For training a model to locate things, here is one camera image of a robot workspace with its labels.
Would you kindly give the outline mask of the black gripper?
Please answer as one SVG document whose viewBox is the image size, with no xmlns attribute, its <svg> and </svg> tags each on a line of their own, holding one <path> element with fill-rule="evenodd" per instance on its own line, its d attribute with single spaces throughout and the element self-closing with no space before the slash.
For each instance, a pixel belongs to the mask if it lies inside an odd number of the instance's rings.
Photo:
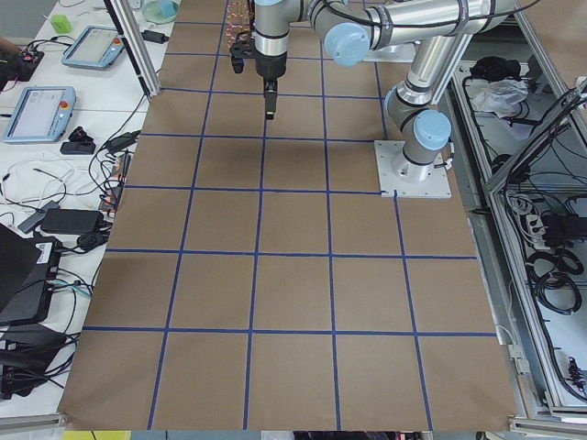
<svg viewBox="0 0 587 440">
<path fill-rule="evenodd" d="M 264 114 L 266 120 L 273 120 L 278 98 L 277 80 L 286 73 L 287 53 L 268 56 L 257 53 L 255 56 L 256 73 L 263 78 Z"/>
</svg>

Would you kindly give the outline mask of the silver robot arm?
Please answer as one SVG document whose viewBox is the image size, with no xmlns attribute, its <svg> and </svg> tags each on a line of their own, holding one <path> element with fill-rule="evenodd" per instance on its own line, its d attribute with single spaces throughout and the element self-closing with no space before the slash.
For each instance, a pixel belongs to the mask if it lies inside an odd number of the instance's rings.
<svg viewBox="0 0 587 440">
<path fill-rule="evenodd" d="M 342 66 L 355 65 L 370 50 L 420 43 L 404 80 L 385 98 L 386 111 L 405 140 L 391 160 L 393 173 L 401 180 L 424 181 L 449 141 L 448 118 L 430 105 L 461 37 L 496 26 L 514 6 L 513 1 L 390 1 L 353 11 L 343 1 L 310 3 L 312 28 Z"/>
<path fill-rule="evenodd" d="M 300 7 L 295 1 L 255 1 L 254 47 L 256 72 L 263 80 L 264 113 L 273 120 L 278 80 L 286 72 L 290 25 Z"/>
</svg>

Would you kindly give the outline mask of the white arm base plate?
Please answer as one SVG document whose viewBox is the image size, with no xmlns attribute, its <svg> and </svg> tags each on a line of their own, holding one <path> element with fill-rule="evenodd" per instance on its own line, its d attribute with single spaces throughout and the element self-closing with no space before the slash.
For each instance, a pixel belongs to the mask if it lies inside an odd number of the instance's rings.
<svg viewBox="0 0 587 440">
<path fill-rule="evenodd" d="M 433 163 L 415 165 L 404 156 L 404 141 L 376 140 L 375 159 L 382 197 L 449 199 L 448 172 L 439 152 Z"/>
<path fill-rule="evenodd" d="M 387 46 L 382 49 L 370 50 L 363 58 L 368 62 L 412 63 L 418 45 L 405 43 L 402 45 Z"/>
</svg>

